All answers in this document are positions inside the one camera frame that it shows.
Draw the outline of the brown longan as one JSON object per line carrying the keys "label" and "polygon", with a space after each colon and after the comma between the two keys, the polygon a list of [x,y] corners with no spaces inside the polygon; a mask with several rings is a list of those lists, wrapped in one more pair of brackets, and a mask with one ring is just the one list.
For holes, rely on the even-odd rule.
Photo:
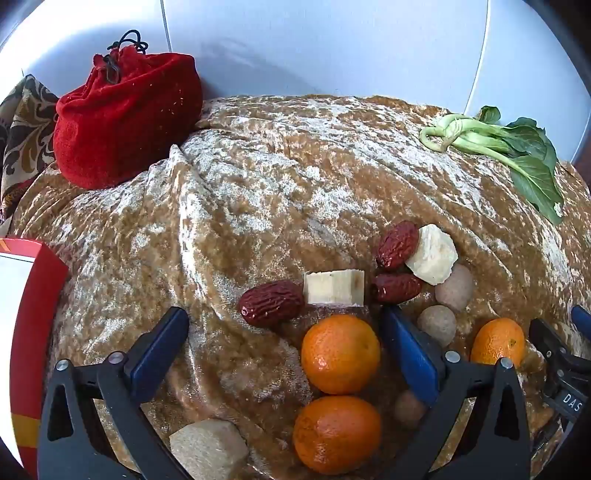
{"label": "brown longan", "polygon": [[394,417],[408,429],[416,429],[428,408],[411,390],[406,390],[394,403]]}
{"label": "brown longan", "polygon": [[466,309],[475,290],[475,279],[468,267],[455,264],[449,278],[435,287],[435,298],[456,312]]}
{"label": "brown longan", "polygon": [[455,313],[443,305],[426,308],[419,315],[417,325],[420,330],[430,335],[442,347],[450,345],[457,332]]}

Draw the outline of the orange tangerine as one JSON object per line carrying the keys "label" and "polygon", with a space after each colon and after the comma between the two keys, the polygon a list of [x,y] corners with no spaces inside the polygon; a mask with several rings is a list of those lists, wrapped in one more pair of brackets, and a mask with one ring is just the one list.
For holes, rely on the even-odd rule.
{"label": "orange tangerine", "polygon": [[324,475],[359,468],[377,452],[381,440],[380,413],[355,396],[325,396],[312,401],[294,423],[297,457]]}
{"label": "orange tangerine", "polygon": [[304,335],[301,366],[329,395],[359,393],[377,374],[381,346],[370,324],[346,314],[322,319]]}
{"label": "orange tangerine", "polygon": [[495,365],[508,358],[519,367],[525,354],[526,338],[522,327],[510,318],[497,318],[487,322],[474,338],[470,361]]}

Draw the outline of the beige yam chunk foreground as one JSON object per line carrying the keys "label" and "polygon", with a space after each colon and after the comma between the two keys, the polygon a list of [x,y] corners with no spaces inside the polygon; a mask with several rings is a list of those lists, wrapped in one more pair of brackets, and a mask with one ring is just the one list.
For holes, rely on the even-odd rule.
{"label": "beige yam chunk foreground", "polygon": [[170,451],[193,479],[232,479],[245,464],[249,447],[231,422],[207,419],[169,437]]}

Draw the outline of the white yam chunk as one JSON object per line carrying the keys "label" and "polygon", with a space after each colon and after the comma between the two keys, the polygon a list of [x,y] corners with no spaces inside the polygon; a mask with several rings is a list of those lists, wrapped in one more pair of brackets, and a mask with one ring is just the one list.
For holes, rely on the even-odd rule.
{"label": "white yam chunk", "polygon": [[437,286],[450,277],[458,258],[452,237],[437,225],[428,224],[419,229],[417,250],[406,265],[416,277]]}

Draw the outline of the red jujube date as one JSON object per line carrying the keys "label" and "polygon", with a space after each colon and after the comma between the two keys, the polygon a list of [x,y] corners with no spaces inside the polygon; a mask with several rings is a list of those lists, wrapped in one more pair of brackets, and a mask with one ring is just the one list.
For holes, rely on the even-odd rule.
{"label": "red jujube date", "polygon": [[238,301],[238,311],[243,320],[259,328],[272,328],[293,320],[303,309],[303,288],[290,280],[256,286],[243,293]]}
{"label": "red jujube date", "polygon": [[396,270],[410,258],[418,248],[419,228],[405,220],[386,232],[378,245],[376,260],[383,270]]}
{"label": "red jujube date", "polygon": [[400,304],[415,298],[422,291],[422,282],[412,274],[380,274],[370,286],[377,303]]}

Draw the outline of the white yam cube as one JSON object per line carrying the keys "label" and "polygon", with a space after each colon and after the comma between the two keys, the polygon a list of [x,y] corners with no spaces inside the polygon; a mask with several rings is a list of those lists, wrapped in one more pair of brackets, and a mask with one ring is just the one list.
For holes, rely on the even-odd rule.
{"label": "white yam cube", "polygon": [[308,273],[304,299],[311,305],[362,307],[365,304],[365,272],[358,269]]}

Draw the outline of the red white box tray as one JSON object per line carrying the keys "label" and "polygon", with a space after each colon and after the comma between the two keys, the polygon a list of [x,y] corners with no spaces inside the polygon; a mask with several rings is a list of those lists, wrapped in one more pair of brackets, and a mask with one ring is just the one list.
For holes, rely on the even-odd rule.
{"label": "red white box tray", "polygon": [[68,267],[43,243],[1,240],[1,440],[37,477],[47,348]]}

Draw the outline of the green bok choy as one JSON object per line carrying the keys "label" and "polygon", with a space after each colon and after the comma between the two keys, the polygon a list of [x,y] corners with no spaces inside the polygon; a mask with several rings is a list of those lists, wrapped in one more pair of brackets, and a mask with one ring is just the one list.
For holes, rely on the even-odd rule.
{"label": "green bok choy", "polygon": [[514,187],[553,225],[563,220],[564,197],[556,180],[558,157],[554,145],[537,121],[519,117],[503,125],[495,106],[478,114],[448,114],[421,130],[420,141],[440,153],[454,147],[486,156],[510,170]]}

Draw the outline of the brown velvet blanket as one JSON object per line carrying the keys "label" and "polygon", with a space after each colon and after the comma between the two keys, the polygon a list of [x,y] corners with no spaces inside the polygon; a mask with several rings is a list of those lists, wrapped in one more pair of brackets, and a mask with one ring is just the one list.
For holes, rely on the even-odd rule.
{"label": "brown velvet blanket", "polygon": [[13,216],[13,236],[47,244],[69,278],[49,358],[78,365],[131,346],[171,306],[189,338],[144,412],[158,434],[206,418],[235,424],[249,445],[239,479],[310,479],[291,443],[318,397],[301,369],[310,309],[276,330],[243,321],[238,299],[270,281],[362,269],[404,220],[448,233],[476,288],[458,317],[467,354],[487,321],[549,322],[571,351],[589,342],[570,311],[590,303],[590,195],[567,164],[553,225],[499,162],[419,139],[442,112],[383,97],[232,97],[208,101],[197,129],[148,170],[87,191],[48,167]]}

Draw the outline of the brown patterned cloth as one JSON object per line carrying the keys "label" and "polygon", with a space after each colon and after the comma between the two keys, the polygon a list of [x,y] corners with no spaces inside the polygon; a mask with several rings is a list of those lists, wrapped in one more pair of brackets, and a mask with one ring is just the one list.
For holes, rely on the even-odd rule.
{"label": "brown patterned cloth", "polygon": [[33,75],[1,102],[1,225],[6,226],[34,180],[55,161],[58,97]]}

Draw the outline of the red velvet drawstring pouch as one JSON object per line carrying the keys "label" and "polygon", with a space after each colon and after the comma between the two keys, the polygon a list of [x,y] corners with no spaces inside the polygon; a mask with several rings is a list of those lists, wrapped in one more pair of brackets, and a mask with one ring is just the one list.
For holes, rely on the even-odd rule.
{"label": "red velvet drawstring pouch", "polygon": [[128,181],[197,124],[204,93],[194,58],[147,48],[127,31],[94,56],[85,84],[58,100],[54,153],[72,184],[96,190]]}

